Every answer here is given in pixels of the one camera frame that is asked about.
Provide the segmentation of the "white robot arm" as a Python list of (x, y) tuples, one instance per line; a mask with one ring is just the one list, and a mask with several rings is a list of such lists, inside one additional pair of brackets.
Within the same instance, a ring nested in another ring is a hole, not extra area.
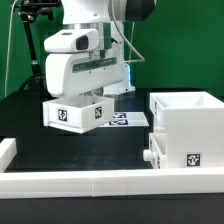
[(157, 0), (61, 1), (63, 29), (44, 41), (48, 92), (69, 97), (121, 82), (128, 43), (123, 24), (147, 19)]

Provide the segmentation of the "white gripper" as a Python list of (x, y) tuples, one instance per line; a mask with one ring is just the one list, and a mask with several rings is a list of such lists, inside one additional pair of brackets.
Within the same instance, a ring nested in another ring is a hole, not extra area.
[(125, 64), (117, 57), (91, 60), (87, 53), (49, 54), (45, 72), (48, 92), (63, 98), (121, 82)]

